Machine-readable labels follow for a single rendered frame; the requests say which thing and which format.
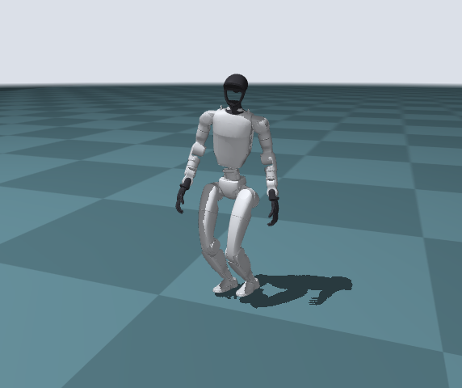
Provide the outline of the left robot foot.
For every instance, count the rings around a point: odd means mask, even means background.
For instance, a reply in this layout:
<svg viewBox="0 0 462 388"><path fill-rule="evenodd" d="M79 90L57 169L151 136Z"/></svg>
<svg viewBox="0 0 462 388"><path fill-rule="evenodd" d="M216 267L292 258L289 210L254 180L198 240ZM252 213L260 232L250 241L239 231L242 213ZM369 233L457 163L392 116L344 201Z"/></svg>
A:
<svg viewBox="0 0 462 388"><path fill-rule="evenodd" d="M251 280L252 282L252 280ZM239 297L244 297L251 294L253 291L260 287L259 281L255 278L255 282L250 283L246 281L243 286L236 292L236 295Z"/></svg>

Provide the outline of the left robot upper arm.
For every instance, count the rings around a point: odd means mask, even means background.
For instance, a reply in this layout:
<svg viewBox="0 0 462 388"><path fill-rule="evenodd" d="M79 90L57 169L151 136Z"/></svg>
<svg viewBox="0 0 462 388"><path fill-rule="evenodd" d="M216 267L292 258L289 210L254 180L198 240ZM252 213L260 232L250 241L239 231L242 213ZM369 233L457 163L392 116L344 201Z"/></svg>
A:
<svg viewBox="0 0 462 388"><path fill-rule="evenodd" d="M251 121L252 128L258 134L260 146L263 151L263 153L260 154L261 162L263 165L272 164L271 153L273 149L269 122L267 118L255 115L252 115Z"/></svg>

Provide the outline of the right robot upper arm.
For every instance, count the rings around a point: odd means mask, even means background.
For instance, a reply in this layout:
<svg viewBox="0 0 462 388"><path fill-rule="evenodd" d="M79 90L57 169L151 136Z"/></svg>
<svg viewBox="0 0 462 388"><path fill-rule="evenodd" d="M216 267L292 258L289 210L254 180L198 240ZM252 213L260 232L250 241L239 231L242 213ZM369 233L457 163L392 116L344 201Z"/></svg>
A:
<svg viewBox="0 0 462 388"><path fill-rule="evenodd" d="M209 110L203 113L199 118L199 125L196 133L196 142L192 154L200 157L204 156L205 150L207 148L206 146L204 146L204 143L208 138L208 134L211 129L210 125L212 124L212 119L215 113L216 111Z"/></svg>

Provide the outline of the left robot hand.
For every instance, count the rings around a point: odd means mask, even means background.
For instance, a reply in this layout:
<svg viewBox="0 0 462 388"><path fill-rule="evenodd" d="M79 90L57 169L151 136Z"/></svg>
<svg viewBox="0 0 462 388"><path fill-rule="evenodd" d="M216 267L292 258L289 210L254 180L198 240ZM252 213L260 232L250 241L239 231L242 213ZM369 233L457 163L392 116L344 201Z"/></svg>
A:
<svg viewBox="0 0 462 388"><path fill-rule="evenodd" d="M279 212L278 199L279 197L276 197L274 189L270 189L268 194L269 194L269 201L271 201L271 207L272 207L269 217L273 215L272 221L268 223L268 226L273 226L278 220L278 212Z"/></svg>

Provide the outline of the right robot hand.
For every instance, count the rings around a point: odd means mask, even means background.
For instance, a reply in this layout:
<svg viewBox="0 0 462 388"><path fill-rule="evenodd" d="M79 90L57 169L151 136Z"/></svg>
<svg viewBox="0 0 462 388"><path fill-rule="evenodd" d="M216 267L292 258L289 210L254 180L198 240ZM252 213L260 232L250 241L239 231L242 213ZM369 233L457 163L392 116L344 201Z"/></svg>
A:
<svg viewBox="0 0 462 388"><path fill-rule="evenodd" d="M180 208L180 203L184 204L183 196L185 194L186 190L189 190L191 184L191 179L190 178L185 178L185 181L183 184L180 184L180 189L178 191L177 195L177 202L176 202L176 209L178 210L179 213L183 214L181 208Z"/></svg>

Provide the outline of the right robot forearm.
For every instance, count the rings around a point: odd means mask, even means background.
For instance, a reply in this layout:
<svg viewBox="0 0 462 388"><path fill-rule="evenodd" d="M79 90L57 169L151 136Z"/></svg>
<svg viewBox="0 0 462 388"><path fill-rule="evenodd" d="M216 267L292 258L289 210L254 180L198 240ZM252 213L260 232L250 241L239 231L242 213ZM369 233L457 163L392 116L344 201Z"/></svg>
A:
<svg viewBox="0 0 462 388"><path fill-rule="evenodd" d="M191 179L190 186L193 184L193 178L195 177L197 167L200 164L200 159L197 156L192 155L194 146L195 146L195 143L191 147L191 152L190 152L190 155L189 155L189 158L188 158L187 167L186 167L186 170L184 172L185 177L182 180L182 184L183 184L184 181L185 181L185 178L190 178Z"/></svg>

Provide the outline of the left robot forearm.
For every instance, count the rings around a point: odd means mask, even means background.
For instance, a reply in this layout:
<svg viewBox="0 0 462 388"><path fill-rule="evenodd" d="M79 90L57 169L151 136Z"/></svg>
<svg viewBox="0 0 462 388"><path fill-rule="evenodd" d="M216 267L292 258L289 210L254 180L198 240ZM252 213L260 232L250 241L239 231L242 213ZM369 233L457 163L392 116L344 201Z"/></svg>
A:
<svg viewBox="0 0 462 388"><path fill-rule="evenodd" d="M274 152L271 153L271 159L272 159L272 166L267 166L265 167L265 172L266 172L266 182L267 182L267 195L269 196L268 192L270 189L275 190L275 195L276 197L279 195L279 191L277 189L278 186L278 180L277 180L277 164L276 164L276 158Z"/></svg>

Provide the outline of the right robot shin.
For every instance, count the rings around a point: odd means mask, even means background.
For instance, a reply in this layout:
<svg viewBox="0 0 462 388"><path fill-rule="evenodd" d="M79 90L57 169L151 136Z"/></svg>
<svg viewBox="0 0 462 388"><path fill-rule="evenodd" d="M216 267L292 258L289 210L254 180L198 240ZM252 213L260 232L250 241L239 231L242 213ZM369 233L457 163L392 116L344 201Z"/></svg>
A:
<svg viewBox="0 0 462 388"><path fill-rule="evenodd" d="M201 247L202 248L202 247ZM216 271L218 274L223 278L227 279L230 281L233 281L232 274L230 273L228 266L227 266L227 260L225 259L225 254L220 249L215 255L209 255L206 252L203 251L202 248L202 255L203 257L207 260L209 265ZM228 279L229 278L229 279Z"/></svg>

